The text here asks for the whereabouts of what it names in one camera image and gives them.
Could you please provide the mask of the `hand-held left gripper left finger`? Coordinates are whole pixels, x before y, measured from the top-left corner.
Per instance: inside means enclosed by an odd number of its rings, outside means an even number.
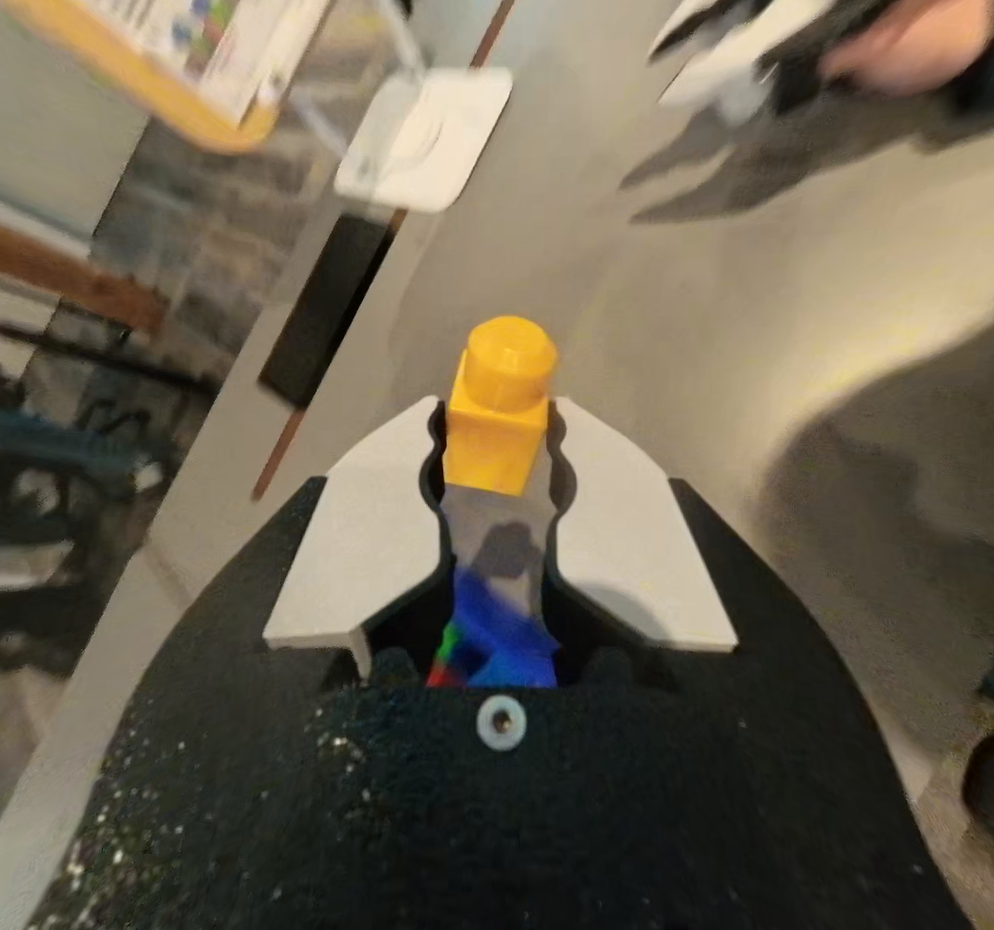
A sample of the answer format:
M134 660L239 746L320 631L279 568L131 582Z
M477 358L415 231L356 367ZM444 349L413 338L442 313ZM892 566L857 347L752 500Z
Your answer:
M362 678L403 649L426 677L454 607L441 499L445 407L424 397L333 464L262 637L272 650L340 650Z

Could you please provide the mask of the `white stand base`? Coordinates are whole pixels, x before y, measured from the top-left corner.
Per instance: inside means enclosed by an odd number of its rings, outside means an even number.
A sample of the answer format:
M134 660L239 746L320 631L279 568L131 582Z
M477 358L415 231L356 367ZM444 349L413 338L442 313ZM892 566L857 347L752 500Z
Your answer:
M502 67L432 67L392 74L342 157L334 190L347 199L423 214L464 191L511 97Z

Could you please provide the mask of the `person's right hand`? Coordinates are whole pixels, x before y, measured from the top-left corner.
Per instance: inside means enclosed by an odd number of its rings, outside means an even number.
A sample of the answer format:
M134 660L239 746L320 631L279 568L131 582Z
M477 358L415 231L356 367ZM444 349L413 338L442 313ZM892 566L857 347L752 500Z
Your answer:
M867 28L827 51L821 82L848 82L887 97L942 88L992 42L993 0L899 0Z

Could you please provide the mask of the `white document stand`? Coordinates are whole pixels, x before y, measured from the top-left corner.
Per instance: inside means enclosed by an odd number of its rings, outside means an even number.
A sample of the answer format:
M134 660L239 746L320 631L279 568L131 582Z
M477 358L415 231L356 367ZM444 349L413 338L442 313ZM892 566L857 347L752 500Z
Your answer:
M285 97L338 162L382 163L427 68L400 0L331 0Z

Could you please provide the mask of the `brown wooden post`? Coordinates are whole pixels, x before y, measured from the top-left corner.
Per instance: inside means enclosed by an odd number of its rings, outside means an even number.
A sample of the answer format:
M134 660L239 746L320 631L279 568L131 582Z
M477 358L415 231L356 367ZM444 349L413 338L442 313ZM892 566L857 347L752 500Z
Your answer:
M155 290L5 227L1 228L1 275L151 336L168 315L167 302Z

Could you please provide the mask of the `yellow mega block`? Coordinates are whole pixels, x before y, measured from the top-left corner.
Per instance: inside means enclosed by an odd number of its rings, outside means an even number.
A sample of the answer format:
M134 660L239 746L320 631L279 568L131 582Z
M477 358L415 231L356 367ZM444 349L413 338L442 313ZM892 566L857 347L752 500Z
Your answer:
M549 425L559 353L536 323L501 315L466 340L445 408L448 486L520 497Z

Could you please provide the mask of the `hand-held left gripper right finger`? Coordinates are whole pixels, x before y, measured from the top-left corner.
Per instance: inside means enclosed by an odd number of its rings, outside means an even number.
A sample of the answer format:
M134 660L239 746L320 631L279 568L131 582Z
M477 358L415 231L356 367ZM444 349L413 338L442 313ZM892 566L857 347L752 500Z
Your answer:
M554 565L565 584L656 647L737 650L669 477L640 447L565 397L549 452L566 476Z

